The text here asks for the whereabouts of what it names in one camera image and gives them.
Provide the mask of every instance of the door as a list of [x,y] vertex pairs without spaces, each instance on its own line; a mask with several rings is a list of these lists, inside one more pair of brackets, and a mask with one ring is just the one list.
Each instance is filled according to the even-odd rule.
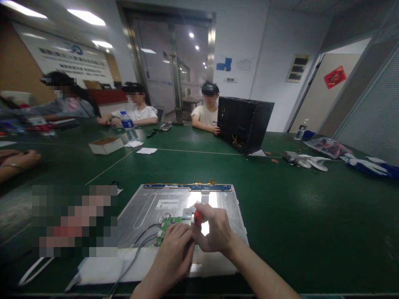
[[208,58],[214,57],[214,47],[209,47],[209,41],[214,43],[214,21],[148,11],[130,12],[128,19],[136,65],[151,105],[163,110],[164,120],[183,123],[202,103],[202,84],[212,81]]
[[321,62],[317,74],[315,75],[312,85],[306,94],[305,99],[298,111],[298,114],[291,126],[290,133],[296,133],[300,124],[309,119],[308,130],[317,132],[327,117],[331,106],[334,104],[338,94],[342,90],[346,81],[328,89],[324,77],[336,70],[340,66],[343,67],[346,78],[356,66],[360,55],[357,54],[325,54]]

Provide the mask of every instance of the green circuit board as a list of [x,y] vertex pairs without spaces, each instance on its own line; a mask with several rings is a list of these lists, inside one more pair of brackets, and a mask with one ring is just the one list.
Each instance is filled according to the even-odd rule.
[[188,220],[182,220],[182,217],[168,217],[168,219],[164,220],[162,222],[162,226],[161,226],[161,236],[157,237],[156,246],[161,246],[162,245],[162,241],[163,238],[165,237],[166,234],[166,230],[169,226],[171,226],[174,223],[187,223],[190,224],[191,219]]

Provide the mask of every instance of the doorway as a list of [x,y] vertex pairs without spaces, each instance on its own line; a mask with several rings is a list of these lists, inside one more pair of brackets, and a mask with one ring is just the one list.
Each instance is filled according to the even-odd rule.
[[137,80],[163,119],[183,124],[213,81],[216,14],[127,3]]
[[308,130],[318,132],[370,39],[364,39],[323,54],[321,62],[315,68],[302,103],[293,118],[288,130],[290,133],[296,133],[306,118],[309,119]]

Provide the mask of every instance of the white t-shirt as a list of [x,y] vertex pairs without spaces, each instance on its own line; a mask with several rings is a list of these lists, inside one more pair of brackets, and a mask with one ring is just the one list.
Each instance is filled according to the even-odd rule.
[[204,125],[208,125],[211,127],[216,127],[217,125],[217,109],[215,112],[210,112],[206,106],[198,106],[191,113],[191,117],[193,115],[199,116],[199,121]]
[[126,111],[126,114],[132,119],[133,122],[146,118],[157,117],[158,113],[158,111],[151,106],[146,106],[143,110],[138,110],[137,106],[133,106],[132,108],[122,108],[120,110],[114,111],[112,112],[112,115],[120,118],[121,111]]

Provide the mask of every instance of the glass door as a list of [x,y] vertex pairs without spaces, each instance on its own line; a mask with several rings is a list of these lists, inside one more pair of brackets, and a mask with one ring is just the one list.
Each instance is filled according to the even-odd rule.
[[201,86],[212,82],[214,22],[158,12],[129,12],[136,66],[151,105],[163,122],[184,123],[202,104]]

